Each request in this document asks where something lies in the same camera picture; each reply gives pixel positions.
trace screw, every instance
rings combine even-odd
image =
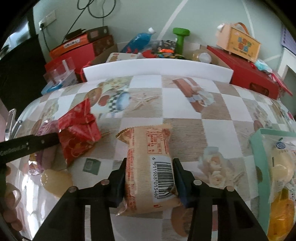
[[[77,187],[76,186],[72,186],[68,188],[68,192],[76,192],[77,191]]]
[[[233,192],[235,190],[233,186],[227,186],[226,189],[228,192]]]
[[[106,186],[106,185],[108,185],[110,183],[110,181],[108,180],[108,179],[103,179],[102,181],[101,181],[101,185],[103,185],[103,186]]]
[[[200,186],[202,184],[202,181],[196,179],[196,180],[193,181],[193,184],[196,185],[196,186]]]

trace black cable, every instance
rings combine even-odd
[[[41,31],[42,31],[42,34],[43,34],[43,38],[44,38],[44,42],[45,42],[46,48],[47,48],[48,52],[50,52],[50,49],[49,49],[49,47],[47,45],[47,42],[46,42],[46,38],[45,38],[45,34],[44,34],[44,28],[41,28]]]
[[[99,19],[102,18],[102,19],[104,19],[104,18],[108,17],[108,16],[114,11],[115,6],[116,6],[116,0],[114,0],[114,5],[113,5],[112,10],[111,10],[107,15],[105,15],[105,16],[104,16],[104,10],[103,10],[103,16],[102,16],[102,17],[98,17],[98,16],[93,15],[93,14],[91,13],[90,8],[89,8],[89,6],[90,6],[94,1],[95,1],[95,0],[89,0],[89,2],[86,4],[85,7],[80,8],[80,7],[79,7],[79,2],[80,2],[80,0],[77,0],[77,5],[76,5],[76,6],[77,6],[77,9],[78,9],[78,10],[82,10],[82,11],[81,11],[81,13],[78,15],[78,17],[75,19],[74,23],[72,24],[72,26],[70,27],[70,29],[68,30],[68,32],[66,33],[66,35],[64,36],[62,43],[64,42],[64,40],[65,40],[67,34],[68,34],[68,33],[71,31],[71,29],[73,28],[74,24],[77,22],[77,20],[80,18],[80,16],[82,15],[82,13],[85,11],[85,9],[88,10],[89,14],[90,14],[93,18],[99,18]]]
[[[22,238],[25,239],[25,240],[31,241],[30,239],[28,239],[28,238],[26,238],[26,237],[24,237],[24,236],[22,236]]]
[[[103,14],[102,24],[103,24],[103,26],[105,26],[105,19],[104,19],[104,15],[105,15],[104,4],[105,4],[105,2],[106,2],[106,0],[104,0],[104,2],[102,4],[102,14]]]

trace power outlet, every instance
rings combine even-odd
[[[42,23],[44,24],[44,28],[46,28],[48,25],[50,25],[56,19],[57,19],[57,13],[56,13],[56,9],[55,9],[39,22],[39,30],[41,30],[40,25]]]

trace barcode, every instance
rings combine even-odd
[[[155,161],[153,166],[157,172],[156,182],[158,182],[158,196],[155,197],[163,199],[172,196],[170,191],[174,186],[174,178],[171,163]]]

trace tablecloth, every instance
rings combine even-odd
[[[185,82],[194,89],[192,96],[186,96],[188,93],[182,86],[179,88],[180,83]],[[91,112],[97,118],[103,138],[68,168],[75,186],[93,186],[119,168],[127,155],[127,145],[115,138],[119,131],[169,123],[173,127],[169,142],[171,157],[178,157],[184,168],[198,178],[197,164],[205,148],[218,147],[233,168],[236,190],[255,216],[258,188],[249,136],[254,128],[294,131],[295,126],[280,102],[256,92],[200,78],[142,75],[86,82],[46,94],[30,108],[17,137],[35,134],[43,121],[60,118],[85,98],[90,99]],[[17,212],[24,223],[23,234],[32,238],[58,198],[41,186],[40,176],[28,174],[28,156],[9,165],[12,174],[7,180],[22,191]],[[65,168],[61,148],[57,150],[53,168]],[[190,209],[177,207],[134,217],[115,216],[117,211],[111,209],[116,240],[187,239]],[[86,217],[88,215],[89,208],[86,208]],[[213,217],[212,240],[216,240],[215,208]]]

